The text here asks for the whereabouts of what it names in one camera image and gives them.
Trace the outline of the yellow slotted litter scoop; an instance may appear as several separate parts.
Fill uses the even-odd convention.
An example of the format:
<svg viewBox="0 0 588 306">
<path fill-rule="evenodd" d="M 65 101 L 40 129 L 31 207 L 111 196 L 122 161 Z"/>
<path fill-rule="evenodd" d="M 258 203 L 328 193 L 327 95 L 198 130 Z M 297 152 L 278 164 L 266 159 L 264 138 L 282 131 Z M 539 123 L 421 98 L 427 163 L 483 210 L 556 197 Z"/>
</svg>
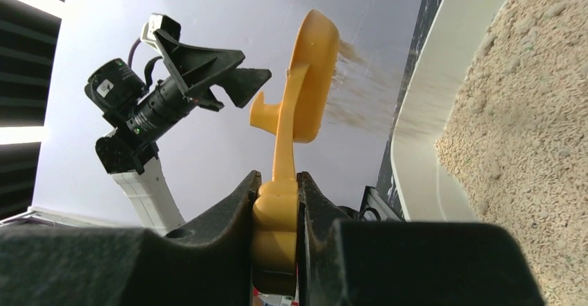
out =
<svg viewBox="0 0 588 306">
<path fill-rule="evenodd" d="M 275 136 L 272 176 L 252 207 L 252 283 L 264 294 L 296 291 L 299 186 L 293 145 L 318 135 L 339 45 L 336 25 L 310 10 L 297 34 L 282 100 L 266 103 L 260 92 L 250 108 L 250 125 Z"/>
</svg>

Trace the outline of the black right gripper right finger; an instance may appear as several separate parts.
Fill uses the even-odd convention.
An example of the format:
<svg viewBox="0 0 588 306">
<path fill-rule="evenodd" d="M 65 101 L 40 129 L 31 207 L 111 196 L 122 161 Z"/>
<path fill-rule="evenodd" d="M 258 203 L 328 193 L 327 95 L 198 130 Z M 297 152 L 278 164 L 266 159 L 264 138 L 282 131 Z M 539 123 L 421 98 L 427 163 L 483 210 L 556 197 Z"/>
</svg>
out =
<svg viewBox="0 0 588 306">
<path fill-rule="evenodd" d="M 514 238 L 485 223 L 359 221 L 297 175 L 301 305 L 543 305 Z"/>
</svg>

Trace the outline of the white plastic litter box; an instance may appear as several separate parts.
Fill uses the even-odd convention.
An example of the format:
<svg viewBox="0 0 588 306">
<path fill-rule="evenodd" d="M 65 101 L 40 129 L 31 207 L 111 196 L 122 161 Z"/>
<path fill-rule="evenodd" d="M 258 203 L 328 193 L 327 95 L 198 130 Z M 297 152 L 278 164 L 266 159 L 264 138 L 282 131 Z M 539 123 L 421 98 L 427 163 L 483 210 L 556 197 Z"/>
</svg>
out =
<svg viewBox="0 0 588 306">
<path fill-rule="evenodd" d="M 477 220 L 461 184 L 438 162 L 435 141 L 487 27 L 505 1 L 440 2 L 391 139 L 391 166 L 408 221 Z"/>
</svg>

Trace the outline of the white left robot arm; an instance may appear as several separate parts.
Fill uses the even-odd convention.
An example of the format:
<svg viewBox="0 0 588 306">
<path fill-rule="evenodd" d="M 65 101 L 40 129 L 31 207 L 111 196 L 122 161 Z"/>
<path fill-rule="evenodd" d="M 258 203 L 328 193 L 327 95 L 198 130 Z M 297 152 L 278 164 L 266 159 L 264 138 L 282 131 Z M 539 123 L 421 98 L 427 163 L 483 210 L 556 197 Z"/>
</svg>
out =
<svg viewBox="0 0 588 306">
<path fill-rule="evenodd" d="M 221 111 L 223 103 L 212 86 L 222 87 L 236 107 L 244 108 L 272 74 L 242 67 L 242 51 L 189 46 L 161 28 L 146 31 L 143 39 L 157 51 L 167 78 L 153 80 L 155 60 L 139 77 L 115 58 L 89 77 L 84 91 L 113 127 L 95 144 L 104 169 L 129 198 L 142 224 L 165 235 L 182 226 L 184 219 L 166 184 L 157 140 L 196 108 Z"/>
</svg>

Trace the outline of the beige cat litter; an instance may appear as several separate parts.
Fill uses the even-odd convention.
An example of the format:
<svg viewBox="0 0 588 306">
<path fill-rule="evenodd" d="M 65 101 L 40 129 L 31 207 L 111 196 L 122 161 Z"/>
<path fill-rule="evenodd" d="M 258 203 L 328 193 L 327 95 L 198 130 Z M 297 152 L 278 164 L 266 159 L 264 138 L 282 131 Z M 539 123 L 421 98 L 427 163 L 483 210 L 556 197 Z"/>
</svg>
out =
<svg viewBox="0 0 588 306">
<path fill-rule="evenodd" d="M 586 305 L 587 0 L 507 0 L 435 146 L 546 302 Z"/>
</svg>

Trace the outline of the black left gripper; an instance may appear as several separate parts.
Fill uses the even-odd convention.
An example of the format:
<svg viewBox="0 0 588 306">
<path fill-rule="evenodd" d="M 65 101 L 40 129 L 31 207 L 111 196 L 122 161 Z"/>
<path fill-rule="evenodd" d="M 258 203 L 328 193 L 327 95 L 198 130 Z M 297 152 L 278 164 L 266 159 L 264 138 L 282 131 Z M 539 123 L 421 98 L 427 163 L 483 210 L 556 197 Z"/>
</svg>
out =
<svg viewBox="0 0 588 306">
<path fill-rule="evenodd" d="M 120 58 L 88 78 L 86 96 L 113 127 L 97 146 L 149 146 L 198 106 L 223 107 L 211 86 L 244 108 L 272 77 L 269 69 L 237 68 L 245 60 L 241 50 L 189 46 L 162 29 L 153 35 L 163 58 L 148 61 L 144 80 Z"/>
</svg>

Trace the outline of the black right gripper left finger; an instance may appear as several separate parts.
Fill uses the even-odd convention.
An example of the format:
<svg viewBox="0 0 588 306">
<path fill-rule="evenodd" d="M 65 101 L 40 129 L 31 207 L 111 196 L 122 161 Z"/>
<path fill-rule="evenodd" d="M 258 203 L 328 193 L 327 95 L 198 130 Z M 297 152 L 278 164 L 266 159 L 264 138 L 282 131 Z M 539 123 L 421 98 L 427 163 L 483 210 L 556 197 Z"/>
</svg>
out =
<svg viewBox="0 0 588 306">
<path fill-rule="evenodd" d="M 249 305 L 251 171 L 166 235 L 148 228 L 1 229 L 2 305 Z"/>
</svg>

